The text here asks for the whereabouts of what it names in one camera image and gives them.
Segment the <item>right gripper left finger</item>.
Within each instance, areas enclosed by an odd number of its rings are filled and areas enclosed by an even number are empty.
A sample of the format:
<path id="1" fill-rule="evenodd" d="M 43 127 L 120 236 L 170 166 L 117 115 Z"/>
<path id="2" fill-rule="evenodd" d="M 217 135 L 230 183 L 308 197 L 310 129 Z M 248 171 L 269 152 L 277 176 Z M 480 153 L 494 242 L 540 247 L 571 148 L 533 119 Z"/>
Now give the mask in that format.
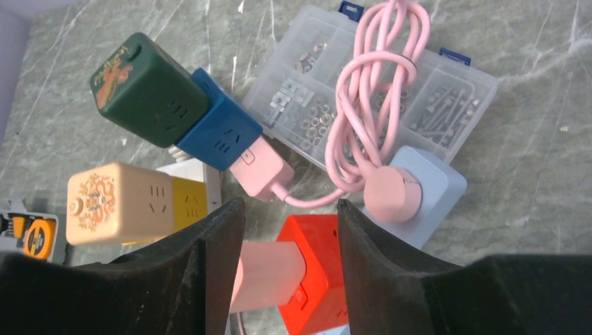
<path id="1" fill-rule="evenodd" d="M 245 227 L 233 198 L 109 263 L 1 254 L 2 334 L 223 334 Z"/>

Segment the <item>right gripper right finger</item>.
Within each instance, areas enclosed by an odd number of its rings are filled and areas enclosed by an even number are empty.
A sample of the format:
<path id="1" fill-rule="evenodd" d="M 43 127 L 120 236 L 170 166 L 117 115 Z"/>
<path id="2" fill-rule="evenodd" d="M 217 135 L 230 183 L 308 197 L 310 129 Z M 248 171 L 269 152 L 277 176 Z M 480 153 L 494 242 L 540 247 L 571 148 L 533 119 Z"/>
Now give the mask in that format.
<path id="1" fill-rule="evenodd" d="M 489 255 L 459 266 L 337 205 L 352 334 L 590 334 L 591 257 Z"/>

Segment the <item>red cube socket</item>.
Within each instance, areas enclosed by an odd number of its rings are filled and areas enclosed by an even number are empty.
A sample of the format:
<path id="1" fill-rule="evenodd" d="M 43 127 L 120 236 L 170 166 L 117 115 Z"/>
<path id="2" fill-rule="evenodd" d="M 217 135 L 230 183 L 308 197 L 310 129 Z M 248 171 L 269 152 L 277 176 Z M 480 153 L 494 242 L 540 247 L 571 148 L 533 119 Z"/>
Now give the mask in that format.
<path id="1" fill-rule="evenodd" d="M 292 241 L 305 264 L 291 300 L 279 307 L 289 334 L 317 334 L 348 324 L 337 215 L 288 216 L 277 241 Z"/>

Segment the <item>yellow cube socket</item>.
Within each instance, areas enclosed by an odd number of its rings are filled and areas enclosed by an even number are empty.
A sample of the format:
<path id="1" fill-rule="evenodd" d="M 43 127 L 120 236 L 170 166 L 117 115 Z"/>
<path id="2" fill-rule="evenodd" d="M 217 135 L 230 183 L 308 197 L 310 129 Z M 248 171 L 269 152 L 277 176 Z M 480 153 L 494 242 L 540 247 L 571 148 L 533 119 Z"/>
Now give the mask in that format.
<path id="1" fill-rule="evenodd" d="M 121 244 L 151 243 L 208 214 L 207 189 L 199 181 L 166 176 L 159 184 L 140 188 L 122 214 Z"/>

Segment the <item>pink charger plug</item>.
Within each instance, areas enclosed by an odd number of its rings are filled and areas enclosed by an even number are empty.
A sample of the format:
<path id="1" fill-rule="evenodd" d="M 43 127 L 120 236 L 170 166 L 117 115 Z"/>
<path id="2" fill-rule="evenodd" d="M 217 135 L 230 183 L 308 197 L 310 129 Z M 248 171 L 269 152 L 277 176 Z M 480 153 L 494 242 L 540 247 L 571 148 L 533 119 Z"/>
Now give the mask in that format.
<path id="1" fill-rule="evenodd" d="M 304 257 L 293 241 L 245 241 L 237 265 L 230 312 L 287 304 L 306 273 Z"/>

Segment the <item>beige cube socket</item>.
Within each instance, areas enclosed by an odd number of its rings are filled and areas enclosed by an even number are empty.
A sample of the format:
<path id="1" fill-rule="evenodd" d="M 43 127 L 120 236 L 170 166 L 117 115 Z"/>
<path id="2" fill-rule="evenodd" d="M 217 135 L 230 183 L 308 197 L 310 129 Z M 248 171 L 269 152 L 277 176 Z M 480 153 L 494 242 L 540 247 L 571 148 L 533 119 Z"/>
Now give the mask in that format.
<path id="1" fill-rule="evenodd" d="M 125 163 L 74 174 L 67 184 L 69 244 L 125 244 L 166 236 L 174 226 L 172 177 Z"/>

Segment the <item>white power strip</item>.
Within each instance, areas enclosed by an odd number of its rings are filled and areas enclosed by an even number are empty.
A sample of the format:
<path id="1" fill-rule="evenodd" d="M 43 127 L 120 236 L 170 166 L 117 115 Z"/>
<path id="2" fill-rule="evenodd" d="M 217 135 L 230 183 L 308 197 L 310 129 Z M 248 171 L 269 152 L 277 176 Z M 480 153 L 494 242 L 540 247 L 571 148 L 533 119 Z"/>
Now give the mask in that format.
<path id="1" fill-rule="evenodd" d="M 175 218 L 194 223 L 221 206 L 221 173 L 197 159 L 158 167 L 173 179 Z"/>

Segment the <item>light blue power strip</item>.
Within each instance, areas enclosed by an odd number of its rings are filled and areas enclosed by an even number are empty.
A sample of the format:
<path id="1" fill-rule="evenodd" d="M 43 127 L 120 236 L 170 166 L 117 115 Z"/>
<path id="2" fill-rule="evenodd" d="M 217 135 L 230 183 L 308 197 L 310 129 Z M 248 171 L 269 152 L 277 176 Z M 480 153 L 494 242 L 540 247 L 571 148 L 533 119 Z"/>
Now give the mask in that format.
<path id="1" fill-rule="evenodd" d="M 379 221 L 367 208 L 362 213 L 391 235 L 421 249 L 464 194 L 467 181 L 435 154 L 415 147 L 401 147 L 390 165 L 407 170 L 421 185 L 418 212 L 405 223 Z"/>

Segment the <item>pink power strip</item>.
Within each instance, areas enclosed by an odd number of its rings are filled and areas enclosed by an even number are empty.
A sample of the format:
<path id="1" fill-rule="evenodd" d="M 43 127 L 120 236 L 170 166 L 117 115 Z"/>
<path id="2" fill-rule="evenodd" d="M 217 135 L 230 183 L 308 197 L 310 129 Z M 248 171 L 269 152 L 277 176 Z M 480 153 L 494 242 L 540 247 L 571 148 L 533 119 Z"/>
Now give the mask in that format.
<path id="1" fill-rule="evenodd" d="M 292 167 L 263 136 L 241 154 L 230 171 L 247 195 L 263 202 L 274 196 L 284 201 L 289 196 L 287 184 L 294 177 Z"/>

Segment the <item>grey tool tray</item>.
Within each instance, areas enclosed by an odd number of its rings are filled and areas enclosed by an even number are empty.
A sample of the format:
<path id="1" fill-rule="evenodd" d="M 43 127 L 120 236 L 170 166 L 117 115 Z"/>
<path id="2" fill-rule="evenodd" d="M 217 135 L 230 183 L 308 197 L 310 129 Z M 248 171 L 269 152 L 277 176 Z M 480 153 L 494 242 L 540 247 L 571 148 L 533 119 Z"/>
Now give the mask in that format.
<path id="1" fill-rule="evenodd" d="M 29 211 L 23 198 L 8 199 L 8 208 L 1 210 L 2 252 L 62 265 L 67 246 L 64 214 Z"/>

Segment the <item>blue cube socket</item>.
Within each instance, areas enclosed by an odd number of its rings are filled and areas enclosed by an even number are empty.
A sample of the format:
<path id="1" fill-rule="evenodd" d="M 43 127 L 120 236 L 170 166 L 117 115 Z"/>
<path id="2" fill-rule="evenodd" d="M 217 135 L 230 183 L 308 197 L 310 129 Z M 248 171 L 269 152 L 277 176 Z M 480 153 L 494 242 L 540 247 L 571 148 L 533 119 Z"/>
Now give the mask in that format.
<path id="1" fill-rule="evenodd" d="M 262 134 L 262 126 L 199 68 L 191 79 L 209 99 L 202 117 L 175 146 L 203 163 L 227 170 Z"/>

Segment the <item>clear plastic screw box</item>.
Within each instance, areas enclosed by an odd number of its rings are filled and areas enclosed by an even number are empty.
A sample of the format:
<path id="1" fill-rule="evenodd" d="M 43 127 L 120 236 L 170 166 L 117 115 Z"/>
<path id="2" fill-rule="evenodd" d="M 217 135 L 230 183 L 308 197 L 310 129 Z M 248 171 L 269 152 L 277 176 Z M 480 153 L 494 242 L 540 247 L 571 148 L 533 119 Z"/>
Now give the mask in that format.
<path id="1" fill-rule="evenodd" d="M 243 102 L 268 136 L 320 168 L 336 115 L 336 81 L 353 57 L 356 28 L 341 13 L 303 7 Z M 416 66 L 415 80 L 401 92 L 395 144 L 450 162 L 487 110 L 498 83 L 430 51 L 421 54 Z"/>

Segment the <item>green cube socket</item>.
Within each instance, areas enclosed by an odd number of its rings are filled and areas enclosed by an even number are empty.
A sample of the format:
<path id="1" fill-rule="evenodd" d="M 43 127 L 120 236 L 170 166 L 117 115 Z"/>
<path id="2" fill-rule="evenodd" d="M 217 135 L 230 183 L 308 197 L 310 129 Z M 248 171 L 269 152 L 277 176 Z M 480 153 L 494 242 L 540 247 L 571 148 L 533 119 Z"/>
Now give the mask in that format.
<path id="1" fill-rule="evenodd" d="M 89 85 L 103 117 L 161 148 L 176 143 L 210 105 L 190 73 L 142 32 L 131 34 Z"/>

